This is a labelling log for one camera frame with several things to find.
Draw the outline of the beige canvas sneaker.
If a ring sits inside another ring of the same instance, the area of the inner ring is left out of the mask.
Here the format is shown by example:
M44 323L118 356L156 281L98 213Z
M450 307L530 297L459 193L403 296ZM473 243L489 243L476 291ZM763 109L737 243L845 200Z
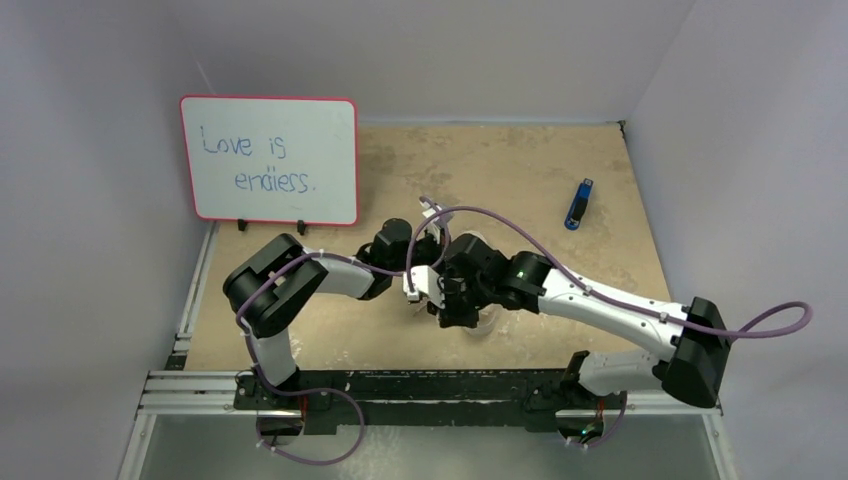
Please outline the beige canvas sneaker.
M463 327L463 331L476 338L489 335L496 327L501 315L501 307L490 304L478 311L478 321L475 327Z

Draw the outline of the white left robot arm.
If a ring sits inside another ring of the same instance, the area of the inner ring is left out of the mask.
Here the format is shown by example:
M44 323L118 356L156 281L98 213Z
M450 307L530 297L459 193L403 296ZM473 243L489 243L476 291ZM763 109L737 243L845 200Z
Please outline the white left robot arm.
M223 293L247 335L254 371L264 377L259 395L272 408L297 399L299 369L288 328L308 300L318 293L378 297L405 268L412 234L409 222L389 219L352 257L321 254L280 234L225 279Z

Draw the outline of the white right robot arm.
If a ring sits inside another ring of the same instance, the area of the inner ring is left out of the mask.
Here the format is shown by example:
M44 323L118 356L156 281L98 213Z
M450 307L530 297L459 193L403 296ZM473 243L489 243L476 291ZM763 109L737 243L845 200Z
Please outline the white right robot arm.
M566 275L537 253L506 257L473 234L449 245L426 294L428 310L443 328L475 328L481 311L497 305L575 320L633 343L633 351L573 356L561 381L573 406L632 390L662 390L699 408L718 402L731 343L722 337L725 323L709 300L696 297L683 305L639 297Z

